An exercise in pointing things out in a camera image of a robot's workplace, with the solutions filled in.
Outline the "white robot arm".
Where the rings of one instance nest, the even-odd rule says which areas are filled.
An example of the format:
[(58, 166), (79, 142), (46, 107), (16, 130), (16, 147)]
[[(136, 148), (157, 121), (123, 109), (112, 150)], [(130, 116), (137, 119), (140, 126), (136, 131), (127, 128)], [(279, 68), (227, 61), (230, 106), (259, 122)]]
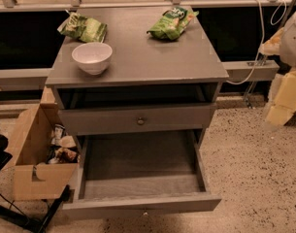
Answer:
[(294, 68), (285, 74), (265, 120), (274, 126), (285, 125), (296, 113), (296, 12), (268, 41), (261, 44), (264, 55), (278, 55), (280, 60)]

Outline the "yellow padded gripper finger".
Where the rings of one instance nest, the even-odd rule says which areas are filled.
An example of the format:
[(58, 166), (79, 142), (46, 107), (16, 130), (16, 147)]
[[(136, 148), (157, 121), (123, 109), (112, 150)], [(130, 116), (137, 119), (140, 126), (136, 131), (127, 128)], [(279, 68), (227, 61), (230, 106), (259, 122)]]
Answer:
[(296, 70), (280, 79), (279, 89), (269, 107), (265, 121), (274, 126), (283, 126), (296, 113)]

